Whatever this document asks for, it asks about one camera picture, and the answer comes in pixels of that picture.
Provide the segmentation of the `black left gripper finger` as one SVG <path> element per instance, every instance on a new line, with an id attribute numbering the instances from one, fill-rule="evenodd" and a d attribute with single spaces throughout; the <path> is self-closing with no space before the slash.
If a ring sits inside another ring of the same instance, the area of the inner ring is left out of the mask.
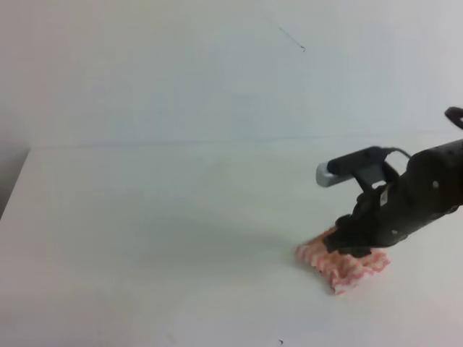
<path id="1" fill-rule="evenodd" d="M 323 236 L 323 245 L 328 253 L 344 252 L 349 248 L 344 228 L 336 226 L 328 229 Z"/>

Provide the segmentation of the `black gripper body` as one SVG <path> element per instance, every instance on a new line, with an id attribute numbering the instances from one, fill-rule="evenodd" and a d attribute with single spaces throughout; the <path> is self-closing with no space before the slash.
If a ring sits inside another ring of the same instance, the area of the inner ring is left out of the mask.
<path id="1" fill-rule="evenodd" d="M 357 198 L 351 214 L 336 221 L 349 247 L 386 248 L 462 206 L 462 141 L 412 155 L 403 174 Z"/>

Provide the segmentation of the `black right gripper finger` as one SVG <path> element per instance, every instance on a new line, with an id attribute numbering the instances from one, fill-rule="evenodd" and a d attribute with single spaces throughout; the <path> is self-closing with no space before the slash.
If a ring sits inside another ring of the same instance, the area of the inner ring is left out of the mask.
<path id="1" fill-rule="evenodd" d="M 339 254 L 350 255 L 355 258 L 363 258 L 371 255 L 370 247 L 342 247 L 339 249 Z"/>

